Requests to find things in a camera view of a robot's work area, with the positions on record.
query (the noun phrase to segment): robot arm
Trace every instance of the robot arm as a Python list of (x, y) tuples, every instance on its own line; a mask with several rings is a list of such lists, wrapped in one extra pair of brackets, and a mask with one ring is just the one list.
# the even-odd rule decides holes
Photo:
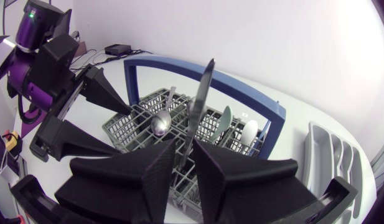
[[(38, 158), (47, 161), (50, 154), (59, 161), (66, 155), (117, 154), (119, 151), (113, 147), (64, 120), (79, 94), (109, 110), (126, 115), (131, 112), (102, 68), (89, 65), (78, 75), (70, 71), (78, 42), (66, 32), (55, 30), (65, 15), (50, 4), (29, 0), (16, 43), (7, 36), (0, 37), (0, 79), (7, 74), (8, 94), (18, 96), (23, 127), (31, 127), (22, 128), (22, 136), (42, 122), (30, 145)], [(22, 97), (32, 103), (26, 113)]]

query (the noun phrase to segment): knife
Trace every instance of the knife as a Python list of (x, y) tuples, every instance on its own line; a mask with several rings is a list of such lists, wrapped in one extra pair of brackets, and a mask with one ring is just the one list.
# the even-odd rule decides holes
[(210, 88), (212, 73), (214, 71), (215, 60), (214, 58), (208, 63), (207, 67), (204, 70), (202, 78), (200, 80), (199, 89), (197, 90), (196, 101), (194, 103), (193, 109), (190, 115), (190, 124), (186, 134), (186, 142), (182, 149), (184, 156), (180, 160), (178, 171), (181, 171), (187, 161), (190, 150), (192, 149), (192, 140), (199, 128), (199, 121), (201, 120), (204, 111), (203, 108), (205, 106), (205, 100), (207, 99), (208, 89)]

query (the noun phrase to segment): cutlery basket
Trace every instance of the cutlery basket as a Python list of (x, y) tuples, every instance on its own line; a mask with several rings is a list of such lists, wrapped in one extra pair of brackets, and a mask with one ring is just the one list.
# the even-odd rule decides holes
[[(157, 144), (168, 139), (175, 139), (176, 158), (172, 171), (168, 203), (195, 221), (202, 223), (202, 209), (193, 154), (188, 157), (185, 167), (180, 172), (176, 169), (183, 156), (182, 147), (185, 143), (189, 123), (186, 115), (186, 106), (190, 97), (177, 93), (174, 94), (169, 106), (172, 118), (171, 128), (165, 135), (155, 136), (150, 128), (151, 119), (154, 114), (165, 108), (169, 90), (163, 88), (148, 96), (139, 98), (135, 66), (161, 68), (195, 80), (200, 80), (204, 67), (158, 56), (142, 55), (125, 60), (126, 85), (132, 112), (129, 116), (116, 114), (103, 125), (103, 129), (115, 148), (123, 153), (151, 144)], [(253, 157), (267, 159), (283, 127), (286, 116), (285, 109), (258, 90), (218, 71), (214, 71), (211, 87), (232, 96), (271, 121), (271, 127), (265, 133), (263, 140), (258, 140), (258, 136), (261, 133), (261, 131), (258, 131), (253, 144), (247, 146), (244, 151), (240, 151), (243, 148), (243, 145), (240, 143), (240, 136), (245, 123), (241, 122), (240, 118), (233, 118), (230, 128), (222, 133), (213, 144), (246, 155), (253, 151)], [(201, 120), (195, 137), (199, 140), (207, 141), (218, 128), (218, 120), (221, 115), (221, 112), (207, 107), (207, 113)]]

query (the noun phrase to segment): metal spoon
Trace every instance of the metal spoon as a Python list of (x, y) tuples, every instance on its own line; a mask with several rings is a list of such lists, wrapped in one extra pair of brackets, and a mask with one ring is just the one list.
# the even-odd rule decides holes
[(217, 130), (215, 130), (215, 132), (211, 135), (211, 137), (208, 139), (208, 142), (209, 143), (213, 143), (215, 142), (215, 140), (217, 140), (217, 138), (224, 132), (226, 131), (227, 129), (229, 129), (230, 127), (230, 124), (232, 123), (232, 118), (233, 118), (233, 115), (232, 115), (232, 109), (230, 109), (229, 106), (227, 106), (225, 108), (225, 110), (223, 111), (223, 114), (220, 118), (220, 122), (219, 122), (219, 126), (217, 128)]
[(247, 122), (240, 136), (240, 144), (242, 144), (242, 147), (241, 147), (242, 152), (248, 149), (251, 143), (253, 143), (257, 133), (258, 133), (258, 123), (255, 120), (251, 120)]
[(167, 98), (167, 105), (164, 110), (157, 112), (151, 122), (151, 128), (153, 134), (156, 136), (163, 136), (171, 127), (171, 115), (168, 112), (168, 107), (171, 103), (171, 99), (174, 96), (176, 87), (172, 86)]

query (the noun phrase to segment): white wall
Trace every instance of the white wall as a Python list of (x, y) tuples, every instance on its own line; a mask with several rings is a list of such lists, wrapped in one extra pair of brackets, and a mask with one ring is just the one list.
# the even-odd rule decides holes
[(215, 57), (219, 70), (325, 111), (370, 160), (384, 144), (384, 27), (370, 0), (76, 0), (74, 9), (89, 49)]

